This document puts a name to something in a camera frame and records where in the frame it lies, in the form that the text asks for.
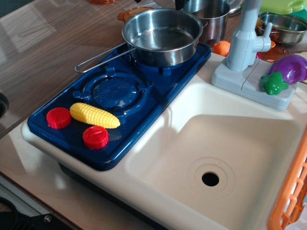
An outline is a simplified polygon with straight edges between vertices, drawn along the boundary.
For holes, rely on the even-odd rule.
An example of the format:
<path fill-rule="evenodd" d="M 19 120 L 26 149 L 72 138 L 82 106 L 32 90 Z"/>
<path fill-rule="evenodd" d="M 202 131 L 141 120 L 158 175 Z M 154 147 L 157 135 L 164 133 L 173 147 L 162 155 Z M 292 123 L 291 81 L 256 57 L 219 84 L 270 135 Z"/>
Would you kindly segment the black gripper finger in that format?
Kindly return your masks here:
<path fill-rule="evenodd" d="M 189 0 L 175 0 L 176 10 L 181 10 L 185 7 Z"/>

